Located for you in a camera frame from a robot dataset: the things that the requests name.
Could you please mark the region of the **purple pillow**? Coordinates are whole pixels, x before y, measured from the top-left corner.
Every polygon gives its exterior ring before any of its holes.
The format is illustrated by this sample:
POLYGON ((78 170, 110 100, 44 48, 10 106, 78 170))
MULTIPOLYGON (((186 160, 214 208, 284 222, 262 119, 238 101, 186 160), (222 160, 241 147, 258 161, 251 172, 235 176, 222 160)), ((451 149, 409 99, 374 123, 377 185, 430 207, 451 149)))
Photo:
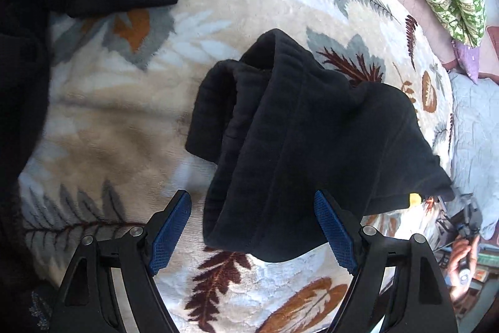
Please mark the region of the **purple pillow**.
POLYGON ((480 72, 480 48, 470 47, 458 40, 453 40, 453 50, 460 68, 477 85, 480 72))

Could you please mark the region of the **leaf pattern fleece blanket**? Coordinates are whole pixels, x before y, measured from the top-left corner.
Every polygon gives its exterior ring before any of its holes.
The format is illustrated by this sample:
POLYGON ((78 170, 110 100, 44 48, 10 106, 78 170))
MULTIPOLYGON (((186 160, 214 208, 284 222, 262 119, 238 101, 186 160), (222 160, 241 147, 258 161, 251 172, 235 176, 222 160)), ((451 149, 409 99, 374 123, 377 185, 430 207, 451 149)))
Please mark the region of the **leaf pattern fleece blanket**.
POLYGON ((451 161, 448 74, 398 0, 178 0, 102 18, 51 18, 51 84, 41 139, 19 177, 37 271, 63 279, 80 239, 120 237, 179 189, 193 208, 157 288, 185 332, 315 332, 351 280, 321 246, 267 264, 208 248, 202 215, 215 164, 185 149, 204 79, 228 117, 258 101, 239 59, 278 28, 353 85, 405 94, 442 167, 451 161))

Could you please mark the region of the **black pants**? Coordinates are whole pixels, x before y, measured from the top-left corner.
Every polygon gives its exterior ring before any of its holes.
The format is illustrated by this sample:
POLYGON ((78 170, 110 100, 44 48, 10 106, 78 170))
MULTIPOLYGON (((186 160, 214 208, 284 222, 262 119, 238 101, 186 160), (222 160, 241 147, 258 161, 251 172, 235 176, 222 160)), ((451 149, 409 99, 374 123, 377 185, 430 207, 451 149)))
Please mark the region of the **black pants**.
POLYGON ((412 193, 454 197, 406 94, 351 85, 277 29, 209 70, 185 148, 216 165, 206 245, 266 262, 326 241, 314 210, 320 190, 357 220, 405 209, 412 193))

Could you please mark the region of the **light grey pillow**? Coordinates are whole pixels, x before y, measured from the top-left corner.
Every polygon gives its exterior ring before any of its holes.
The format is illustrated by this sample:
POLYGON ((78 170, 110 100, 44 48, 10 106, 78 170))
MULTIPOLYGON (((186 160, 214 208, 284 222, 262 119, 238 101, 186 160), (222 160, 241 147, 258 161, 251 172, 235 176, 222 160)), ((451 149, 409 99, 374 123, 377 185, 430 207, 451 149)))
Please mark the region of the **light grey pillow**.
POLYGON ((462 194, 471 193, 482 213, 480 235, 491 240, 498 223, 498 84, 471 79, 455 71, 451 179, 462 194))

